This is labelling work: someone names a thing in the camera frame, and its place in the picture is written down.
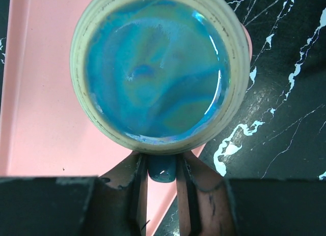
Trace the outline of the light blue mug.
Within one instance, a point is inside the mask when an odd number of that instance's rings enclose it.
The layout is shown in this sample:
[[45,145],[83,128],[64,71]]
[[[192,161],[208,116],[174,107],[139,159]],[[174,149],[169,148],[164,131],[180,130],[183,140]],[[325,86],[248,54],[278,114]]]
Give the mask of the light blue mug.
[[249,83],[250,44],[225,0],[92,0],[75,28],[77,99],[108,138],[149,154],[157,182],[175,155],[219,134]]

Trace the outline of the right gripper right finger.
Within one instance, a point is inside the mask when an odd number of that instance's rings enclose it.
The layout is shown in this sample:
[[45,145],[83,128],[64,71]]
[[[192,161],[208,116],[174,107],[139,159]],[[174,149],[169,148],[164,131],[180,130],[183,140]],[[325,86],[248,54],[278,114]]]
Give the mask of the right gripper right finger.
[[227,179],[176,157],[181,235],[325,235],[325,181]]

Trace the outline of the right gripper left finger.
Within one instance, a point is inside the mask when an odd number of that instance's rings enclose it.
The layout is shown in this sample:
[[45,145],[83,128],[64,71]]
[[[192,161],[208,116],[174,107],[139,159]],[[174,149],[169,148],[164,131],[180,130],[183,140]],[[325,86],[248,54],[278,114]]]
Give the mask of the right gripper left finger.
[[102,176],[2,177],[1,235],[145,235],[147,158]]

